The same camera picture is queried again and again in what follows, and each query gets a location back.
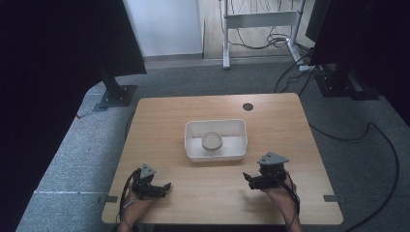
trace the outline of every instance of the white wall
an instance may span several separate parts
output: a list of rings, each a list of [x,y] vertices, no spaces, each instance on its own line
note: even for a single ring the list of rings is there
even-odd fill
[[[142,56],[202,52],[196,0],[123,0]]]

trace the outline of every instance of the metal lid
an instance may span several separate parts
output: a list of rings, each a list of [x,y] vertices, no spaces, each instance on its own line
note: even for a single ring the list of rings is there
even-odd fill
[[[202,137],[202,147],[207,151],[217,151],[222,147],[222,136],[216,132],[209,132]]]

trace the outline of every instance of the gray carpet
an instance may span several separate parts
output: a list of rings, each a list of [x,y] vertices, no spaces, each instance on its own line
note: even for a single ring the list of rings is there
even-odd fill
[[[232,65],[148,70],[146,75],[118,77],[120,84],[136,84],[132,106],[93,112],[105,90],[98,84],[86,94],[59,151],[33,193],[17,231],[110,231],[101,220],[116,166],[124,147],[127,123],[142,98],[273,93],[280,75],[292,63]],[[293,69],[288,76],[298,74]],[[284,87],[286,77],[278,89]],[[299,93],[308,74],[285,92]],[[395,192],[383,210],[354,231],[408,231],[410,221],[410,130],[391,105],[379,101],[322,98],[313,78],[303,94],[308,121],[341,138],[361,136],[373,123],[391,140],[400,173]],[[345,231],[375,212],[395,182],[395,155],[389,142],[373,126],[363,139],[345,142],[312,130],[326,170],[339,199],[344,222],[336,226],[305,225],[305,231]],[[233,231],[238,227],[202,227]],[[265,227],[248,231],[268,231]]]

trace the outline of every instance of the rectangular container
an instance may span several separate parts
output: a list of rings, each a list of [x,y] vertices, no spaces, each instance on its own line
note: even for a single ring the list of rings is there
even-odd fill
[[[219,156],[210,155],[202,147],[202,137],[208,132],[217,132],[222,137]],[[247,153],[247,147],[247,129],[244,120],[191,121],[186,125],[185,150],[190,160],[194,162],[241,160]]]

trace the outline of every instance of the power cord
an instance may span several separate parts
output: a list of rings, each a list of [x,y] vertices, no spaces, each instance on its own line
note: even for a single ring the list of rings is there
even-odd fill
[[[382,132],[376,125],[374,125],[373,123],[367,123],[367,127],[366,127],[366,131],[360,135],[359,137],[356,138],[341,138],[341,137],[336,137],[333,135],[330,135],[322,130],[319,130],[317,127],[315,127],[314,125],[312,125],[311,123],[309,123],[310,127],[313,128],[315,131],[318,131],[332,139],[338,140],[338,141],[343,141],[343,142],[356,142],[359,141],[361,139],[363,139],[369,132],[370,127],[374,127],[383,137],[384,139],[389,143],[390,148],[392,149],[394,156],[395,156],[395,180],[394,183],[392,185],[392,188],[389,191],[388,196],[386,197],[385,201],[382,203],[382,205],[377,208],[372,214],[370,214],[369,216],[365,217],[363,220],[359,221],[358,223],[350,226],[348,229],[346,229],[347,231],[352,231],[356,228],[358,228],[359,226],[361,226],[362,224],[366,223],[367,221],[371,220],[374,216],[376,216],[377,214],[379,214],[383,208],[387,205],[387,203],[390,201],[390,199],[392,198],[394,192],[395,192],[395,187],[397,186],[397,182],[398,182],[398,176],[400,173],[400,167],[399,167],[399,160],[398,160],[398,155],[397,155],[397,151],[395,150],[395,146],[393,145],[392,141],[389,139],[389,137]]]

